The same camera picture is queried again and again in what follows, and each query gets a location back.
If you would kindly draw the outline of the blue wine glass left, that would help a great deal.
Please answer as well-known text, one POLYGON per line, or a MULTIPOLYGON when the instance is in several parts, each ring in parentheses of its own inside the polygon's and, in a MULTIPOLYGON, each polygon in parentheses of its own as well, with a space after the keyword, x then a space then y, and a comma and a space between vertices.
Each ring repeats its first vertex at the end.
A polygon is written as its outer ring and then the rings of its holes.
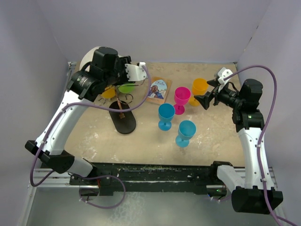
POLYGON ((175 115, 175 108, 169 103, 164 103, 158 108, 159 122, 158 127, 162 131, 168 131, 172 127, 172 119, 175 115))

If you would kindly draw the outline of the blue wine glass front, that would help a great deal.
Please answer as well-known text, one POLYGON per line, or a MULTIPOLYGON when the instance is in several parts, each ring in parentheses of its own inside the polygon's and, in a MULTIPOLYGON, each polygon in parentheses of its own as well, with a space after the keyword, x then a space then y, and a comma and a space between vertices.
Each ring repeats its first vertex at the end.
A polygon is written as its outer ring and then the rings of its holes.
POLYGON ((190 139, 195 135, 196 130, 196 125, 192 121, 182 121, 179 124, 178 135, 175 139, 176 144, 181 148, 187 147, 190 139))

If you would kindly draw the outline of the green wine glass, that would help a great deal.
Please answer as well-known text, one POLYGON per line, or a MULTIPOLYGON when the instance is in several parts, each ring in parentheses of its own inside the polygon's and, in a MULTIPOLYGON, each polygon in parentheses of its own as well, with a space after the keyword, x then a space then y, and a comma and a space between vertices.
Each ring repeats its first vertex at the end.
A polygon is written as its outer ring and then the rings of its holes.
POLYGON ((134 89, 135 85, 132 83, 123 84, 118 87, 118 91, 123 94, 131 93, 134 89))

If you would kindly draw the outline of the orange wine glass back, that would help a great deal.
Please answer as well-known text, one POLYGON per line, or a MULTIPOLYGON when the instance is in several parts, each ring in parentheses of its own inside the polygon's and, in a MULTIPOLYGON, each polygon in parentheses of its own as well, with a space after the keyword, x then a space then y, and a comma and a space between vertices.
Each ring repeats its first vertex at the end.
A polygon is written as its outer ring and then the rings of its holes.
POLYGON ((191 97, 189 99, 189 104, 191 106, 199 106, 200 103, 194 98, 194 96, 204 95, 207 92, 208 84, 203 78, 197 78, 192 83, 191 97))

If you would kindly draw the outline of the blue wine glass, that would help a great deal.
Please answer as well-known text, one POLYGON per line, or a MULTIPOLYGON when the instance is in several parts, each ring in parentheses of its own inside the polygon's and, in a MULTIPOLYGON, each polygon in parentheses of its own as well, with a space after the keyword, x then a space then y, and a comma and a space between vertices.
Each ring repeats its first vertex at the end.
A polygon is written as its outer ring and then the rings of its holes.
POLYGON ((195 135, 196 130, 196 125, 192 121, 182 121, 179 124, 178 135, 175 139, 176 144, 181 148, 187 147, 190 139, 195 135))
POLYGON ((159 122, 158 127, 162 131, 168 131, 172 127, 172 119, 175 115, 175 108, 169 103, 164 103, 158 108, 159 122))

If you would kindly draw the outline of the orange wine glass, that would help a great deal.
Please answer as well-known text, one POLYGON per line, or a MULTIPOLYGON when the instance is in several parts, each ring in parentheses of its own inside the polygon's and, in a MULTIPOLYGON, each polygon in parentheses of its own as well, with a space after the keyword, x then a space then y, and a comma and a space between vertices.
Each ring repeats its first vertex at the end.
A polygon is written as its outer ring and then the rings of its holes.
POLYGON ((194 98, 194 96, 204 95, 207 92, 208 84, 203 78, 197 78, 192 83, 191 97, 189 99, 189 104, 191 106, 199 106, 200 103, 194 98))
POLYGON ((101 94, 101 97, 105 99, 111 99, 116 96, 115 88, 114 87, 108 87, 106 90, 101 94))

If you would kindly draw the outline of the metal wine glass rack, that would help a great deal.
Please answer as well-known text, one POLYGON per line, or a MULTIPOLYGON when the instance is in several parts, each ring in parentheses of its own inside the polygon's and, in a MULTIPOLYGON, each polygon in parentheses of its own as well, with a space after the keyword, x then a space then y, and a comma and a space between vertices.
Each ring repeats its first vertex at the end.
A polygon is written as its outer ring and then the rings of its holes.
MULTIPOLYGON (((144 84, 144 81, 142 81, 140 84, 133 82, 132 84, 135 85, 135 87, 141 86, 144 84)), ((112 109, 119 109, 119 110, 127 110, 130 108, 130 104, 134 100, 134 97, 131 93, 123 94, 118 91, 118 86, 109 86, 114 87, 116 96, 111 99, 105 99, 101 97, 101 94, 96 98, 96 104, 97 105, 104 105, 107 101, 114 100, 109 108, 112 109)), ((124 113, 117 113, 109 111, 110 117, 113 121, 113 124, 115 126, 115 129, 118 133, 123 135, 128 135, 132 133, 136 128, 136 119, 132 113, 132 111, 124 112, 124 113)))

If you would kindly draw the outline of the orange picture book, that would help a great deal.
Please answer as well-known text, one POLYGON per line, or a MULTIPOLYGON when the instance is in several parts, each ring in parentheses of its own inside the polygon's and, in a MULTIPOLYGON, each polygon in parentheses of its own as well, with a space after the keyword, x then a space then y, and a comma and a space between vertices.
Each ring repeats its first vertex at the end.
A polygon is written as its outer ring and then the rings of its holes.
POLYGON ((172 81, 170 79, 158 76, 152 77, 146 101, 157 105, 164 104, 171 85, 172 81))

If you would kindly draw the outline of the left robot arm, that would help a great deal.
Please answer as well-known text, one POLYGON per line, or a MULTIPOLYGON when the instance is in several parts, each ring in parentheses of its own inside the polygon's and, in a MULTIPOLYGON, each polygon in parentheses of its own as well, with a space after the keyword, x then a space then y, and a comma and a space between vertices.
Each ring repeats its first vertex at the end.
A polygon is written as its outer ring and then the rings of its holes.
POLYGON ((37 160, 53 172, 71 173, 87 185, 93 184, 98 169, 92 163, 65 151, 66 141, 82 114, 95 107, 94 101, 106 88, 149 79, 145 62, 131 63, 130 56, 120 56, 109 47, 94 47, 82 58, 79 71, 69 80, 63 99, 52 120, 34 141, 27 141, 25 148, 34 155, 30 171, 30 183, 37 160))

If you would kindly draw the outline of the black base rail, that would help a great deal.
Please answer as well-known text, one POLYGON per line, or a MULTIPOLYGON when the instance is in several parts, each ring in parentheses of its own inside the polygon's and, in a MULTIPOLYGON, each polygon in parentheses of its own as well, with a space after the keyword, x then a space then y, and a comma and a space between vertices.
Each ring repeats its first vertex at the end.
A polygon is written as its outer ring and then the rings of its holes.
POLYGON ((95 163, 100 180, 84 180, 69 174, 71 186, 82 196, 112 196, 114 192, 172 192, 225 196, 226 185, 218 179, 214 161, 210 166, 95 163))

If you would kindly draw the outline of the orange wine glass front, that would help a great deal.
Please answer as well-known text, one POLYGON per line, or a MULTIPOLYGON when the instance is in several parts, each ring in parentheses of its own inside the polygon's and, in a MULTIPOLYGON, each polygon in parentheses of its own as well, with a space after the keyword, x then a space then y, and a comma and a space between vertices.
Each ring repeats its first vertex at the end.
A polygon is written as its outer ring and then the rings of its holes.
POLYGON ((108 87, 106 90, 101 94, 101 97, 105 99, 111 99, 116 96, 115 88, 114 87, 108 87))

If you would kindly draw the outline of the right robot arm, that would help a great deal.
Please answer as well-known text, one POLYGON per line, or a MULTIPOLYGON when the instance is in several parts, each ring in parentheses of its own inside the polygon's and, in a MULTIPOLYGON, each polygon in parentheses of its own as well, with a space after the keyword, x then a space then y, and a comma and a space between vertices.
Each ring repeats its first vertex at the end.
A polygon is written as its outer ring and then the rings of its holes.
POLYGON ((218 80, 210 80, 208 85, 214 89, 203 96, 195 96, 204 109, 210 102, 219 102, 232 108, 232 121, 240 139, 245 157, 245 177, 241 177, 228 162, 214 161, 215 169, 209 172, 214 184, 223 182, 231 193, 232 207, 235 212, 269 214, 283 201, 281 191, 269 173, 263 129, 264 117, 258 110, 263 85, 254 79, 244 81, 240 90, 229 89, 218 80))

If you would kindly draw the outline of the white cylinder container orange lid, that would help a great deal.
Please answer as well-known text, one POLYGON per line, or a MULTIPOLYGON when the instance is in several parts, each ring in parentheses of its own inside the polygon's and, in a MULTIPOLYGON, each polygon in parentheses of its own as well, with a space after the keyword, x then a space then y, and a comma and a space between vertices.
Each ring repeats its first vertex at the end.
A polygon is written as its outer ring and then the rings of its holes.
POLYGON ((88 62, 91 62, 92 59, 93 59, 93 54, 94 52, 99 49, 100 46, 96 46, 94 48, 92 48, 91 50, 89 50, 85 55, 84 57, 82 58, 80 64, 79 64, 79 69, 82 69, 82 67, 88 63, 88 62))

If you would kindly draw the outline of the pink wine glass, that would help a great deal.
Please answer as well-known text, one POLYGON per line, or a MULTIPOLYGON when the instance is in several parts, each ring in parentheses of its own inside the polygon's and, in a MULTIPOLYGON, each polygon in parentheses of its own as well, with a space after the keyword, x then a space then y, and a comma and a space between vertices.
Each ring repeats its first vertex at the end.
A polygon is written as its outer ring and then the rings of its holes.
POLYGON ((191 92, 187 87, 178 87, 174 92, 175 114, 181 115, 185 112, 185 105, 188 103, 191 92))

